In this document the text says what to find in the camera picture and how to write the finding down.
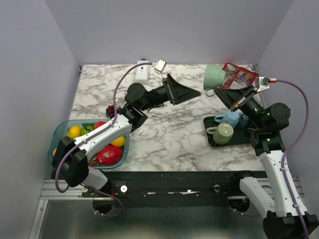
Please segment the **light blue mug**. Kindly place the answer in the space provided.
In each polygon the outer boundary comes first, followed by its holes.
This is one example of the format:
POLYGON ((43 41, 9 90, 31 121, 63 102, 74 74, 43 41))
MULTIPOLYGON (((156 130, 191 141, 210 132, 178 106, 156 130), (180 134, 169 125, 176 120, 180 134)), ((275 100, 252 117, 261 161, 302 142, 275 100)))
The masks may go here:
POLYGON ((238 112, 227 111, 224 114, 214 117, 214 121, 217 123, 227 123, 235 128, 239 122, 240 115, 238 112))

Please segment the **teal green mug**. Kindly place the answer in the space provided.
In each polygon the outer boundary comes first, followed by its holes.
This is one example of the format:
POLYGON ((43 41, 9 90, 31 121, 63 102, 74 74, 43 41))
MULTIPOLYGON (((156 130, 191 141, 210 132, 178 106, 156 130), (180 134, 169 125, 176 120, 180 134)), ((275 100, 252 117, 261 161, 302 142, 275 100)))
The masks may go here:
POLYGON ((214 89, 222 87, 225 79, 225 71, 217 65, 208 64, 205 70, 203 89, 208 97, 212 97, 214 89))

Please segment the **sage green mug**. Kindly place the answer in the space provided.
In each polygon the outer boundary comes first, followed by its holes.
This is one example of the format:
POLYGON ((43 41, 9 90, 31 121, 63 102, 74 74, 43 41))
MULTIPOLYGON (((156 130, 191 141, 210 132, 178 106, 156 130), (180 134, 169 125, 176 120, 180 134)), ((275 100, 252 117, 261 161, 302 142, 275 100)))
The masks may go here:
POLYGON ((218 126, 206 129, 207 134, 211 134, 216 144, 226 145, 234 134, 233 127, 228 123, 221 123, 218 126))

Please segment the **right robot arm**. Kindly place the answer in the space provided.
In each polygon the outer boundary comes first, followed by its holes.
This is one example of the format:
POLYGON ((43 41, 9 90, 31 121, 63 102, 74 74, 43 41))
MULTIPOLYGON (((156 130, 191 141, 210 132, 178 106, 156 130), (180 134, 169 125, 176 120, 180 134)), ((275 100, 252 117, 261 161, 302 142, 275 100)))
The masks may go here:
POLYGON ((229 183, 235 195, 244 193, 263 219, 269 239, 307 239, 319 220, 303 204, 291 176, 280 131, 289 126, 291 110, 283 103, 262 107, 255 99, 255 87, 216 88, 216 95, 232 112, 240 110, 257 127, 251 132, 251 145, 269 181, 269 195, 254 177, 236 178, 229 183))

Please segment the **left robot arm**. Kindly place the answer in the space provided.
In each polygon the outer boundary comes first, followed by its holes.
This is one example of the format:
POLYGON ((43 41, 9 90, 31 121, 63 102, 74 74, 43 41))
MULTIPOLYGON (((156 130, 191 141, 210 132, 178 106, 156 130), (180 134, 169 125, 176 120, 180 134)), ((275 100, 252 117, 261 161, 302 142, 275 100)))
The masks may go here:
POLYGON ((178 105, 200 95, 200 91, 178 83, 170 74, 162 79, 162 86, 151 91, 140 83, 131 84, 126 104, 112 120, 86 135, 75 139, 66 136, 59 141, 51 163, 56 171, 55 182, 62 178, 69 187, 84 185, 100 197, 107 196, 111 189, 107 176, 90 167, 88 161, 104 146, 141 127, 148 118, 144 111, 166 102, 178 105))

